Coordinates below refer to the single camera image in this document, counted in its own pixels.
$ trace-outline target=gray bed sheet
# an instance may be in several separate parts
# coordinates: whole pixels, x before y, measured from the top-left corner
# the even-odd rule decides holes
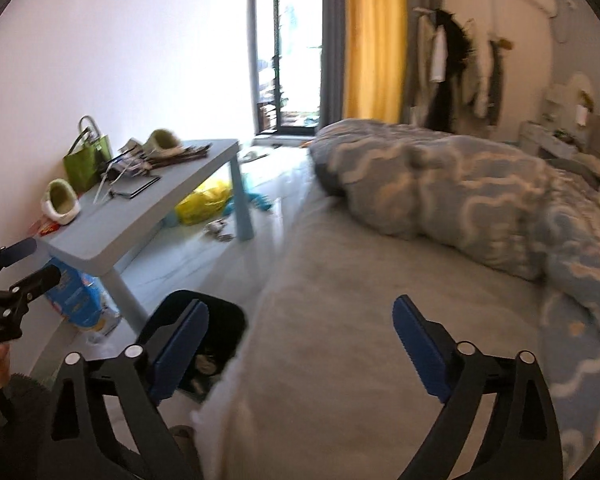
[[[538,350],[537,285],[423,237],[380,235],[314,185],[253,329],[194,415],[205,479],[398,478],[441,409],[395,335],[401,294],[485,353]]]

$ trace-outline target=person's hand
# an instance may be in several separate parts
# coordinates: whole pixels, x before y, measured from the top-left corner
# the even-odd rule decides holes
[[[5,387],[9,383],[9,345],[7,343],[0,344],[0,388]]]

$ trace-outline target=window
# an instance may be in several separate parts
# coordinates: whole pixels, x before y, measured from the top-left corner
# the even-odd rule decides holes
[[[256,0],[260,132],[313,135],[320,119],[322,0]]]

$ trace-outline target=table leg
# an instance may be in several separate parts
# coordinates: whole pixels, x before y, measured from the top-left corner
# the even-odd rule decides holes
[[[253,238],[253,226],[251,225],[249,202],[242,185],[242,175],[240,174],[237,155],[232,156],[229,165],[231,166],[231,180],[234,184],[235,222],[238,239],[241,241],[251,240]]]
[[[100,281],[116,303],[120,314],[129,323],[131,330],[135,334],[139,334],[149,319],[149,314],[139,301],[136,300],[136,297],[129,290],[128,286],[126,286],[120,273],[116,269],[111,269],[103,276],[100,276]]]

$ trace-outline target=green paper bag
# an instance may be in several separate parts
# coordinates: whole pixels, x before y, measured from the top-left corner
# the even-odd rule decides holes
[[[89,120],[91,126],[82,128],[82,122]],[[95,186],[100,180],[98,165],[111,160],[109,139],[103,136],[90,116],[84,116],[78,123],[80,135],[74,145],[64,156],[64,170],[69,184],[76,193],[84,193]]]

